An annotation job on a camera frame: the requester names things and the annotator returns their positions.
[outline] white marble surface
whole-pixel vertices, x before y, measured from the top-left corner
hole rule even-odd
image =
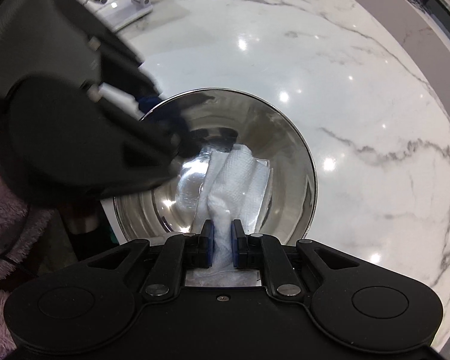
[[[121,32],[164,96],[257,95],[311,148],[308,238],[431,286],[450,335],[450,119],[399,43],[354,0],[152,0]]]

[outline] bowl rim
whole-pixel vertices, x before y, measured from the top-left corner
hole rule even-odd
[[[300,140],[302,141],[303,145],[305,146],[305,149],[307,150],[308,153],[308,157],[310,159],[311,165],[312,165],[312,171],[313,171],[313,186],[314,186],[314,193],[313,193],[313,207],[312,207],[312,212],[310,215],[310,219],[308,220],[307,223],[307,227],[305,228],[305,232],[303,234],[303,237],[306,237],[308,231],[310,230],[311,224],[313,222],[313,218],[315,217],[315,210],[317,208],[317,198],[318,198],[318,177],[317,177],[317,169],[315,168],[315,162],[313,161],[313,156],[310,150],[310,147],[308,146],[307,142],[305,141],[305,139],[303,138],[302,134],[300,133],[299,129],[296,128],[295,124],[282,112],[280,111],[277,107],[275,107],[274,105],[270,104],[269,102],[265,101],[264,99],[255,96],[251,93],[245,92],[245,91],[239,91],[237,89],[229,89],[229,88],[199,88],[199,89],[193,89],[190,91],[185,91],[185,92],[181,92],[178,93],[176,95],[173,95],[171,97],[169,97],[166,100],[163,100],[162,102],[160,102],[159,104],[155,105],[150,111],[148,111],[145,115],[143,115],[139,121],[142,121],[143,119],[145,119],[145,117],[149,116],[150,113],[152,113],[156,108],[161,107],[162,105],[169,103],[173,100],[176,100],[179,97],[183,97],[185,95],[190,95],[192,93],[198,93],[198,92],[205,92],[205,91],[224,91],[224,92],[233,92],[233,93],[238,93],[239,95],[245,95],[248,97],[251,97],[255,100],[260,101],[261,103],[269,106],[272,110],[276,111],[287,123],[289,126],[291,126],[291,128],[293,128],[293,130],[295,131],[295,133],[298,135],[298,137],[300,138]],[[124,232],[124,227],[123,224],[121,223],[120,217],[119,217],[119,212],[118,212],[118,207],[117,207],[117,197],[114,196],[113,197],[113,207],[114,207],[114,211],[115,211],[115,216],[117,218],[118,224],[120,226],[120,230],[122,231],[122,233]],[[127,239],[127,241],[129,242],[130,239],[128,239],[128,236],[123,233],[123,235],[125,236],[125,238]]]

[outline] white paper towel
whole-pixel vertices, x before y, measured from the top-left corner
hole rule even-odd
[[[187,286],[248,287],[257,283],[255,270],[233,267],[231,222],[240,219],[246,234],[253,233],[267,187],[270,168],[255,159],[245,145],[231,152],[213,151],[192,226],[199,233],[206,219],[215,225],[214,260],[209,269],[187,273]]]

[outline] black cable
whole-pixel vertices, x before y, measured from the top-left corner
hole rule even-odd
[[[11,258],[7,257],[6,255],[12,250],[12,248],[15,246],[17,241],[20,239],[20,236],[22,235],[23,231],[25,230],[25,226],[27,225],[28,216],[30,214],[30,204],[27,205],[27,212],[22,220],[22,228],[20,229],[20,232],[18,232],[17,237],[15,237],[15,240],[10,244],[10,246],[0,253],[0,260],[3,260],[9,264],[12,264],[16,268],[19,268],[21,271],[26,273],[27,275],[36,278],[37,275],[29,271],[27,268],[25,268],[22,264],[19,262],[13,261]]]
[[[0,252],[0,255],[6,256],[13,249],[15,244],[18,242],[18,240],[22,236],[22,233],[25,230],[25,226],[27,226],[28,216],[30,215],[30,209],[31,209],[30,204],[27,204],[27,211],[25,212],[25,216],[22,219],[22,224],[20,225],[20,229],[17,232],[15,239],[13,239],[12,242],[10,242],[10,245],[8,245],[8,247],[5,250],[2,250]]]
[[[33,277],[33,278],[37,278],[38,276],[36,274],[34,274],[33,272],[29,271],[27,268],[25,268],[22,264],[20,264],[19,262],[13,261],[11,258],[4,256],[3,254],[0,254],[0,260],[3,260],[9,264],[12,264],[13,266],[15,266],[16,268],[20,269],[22,272],[26,273],[27,275]]]

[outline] metal screw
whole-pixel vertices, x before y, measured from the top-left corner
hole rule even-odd
[[[152,296],[162,296],[168,293],[169,289],[165,284],[150,284],[145,288],[145,292]]]
[[[295,284],[282,284],[277,288],[277,292],[283,296],[295,296],[301,292],[301,289]]]

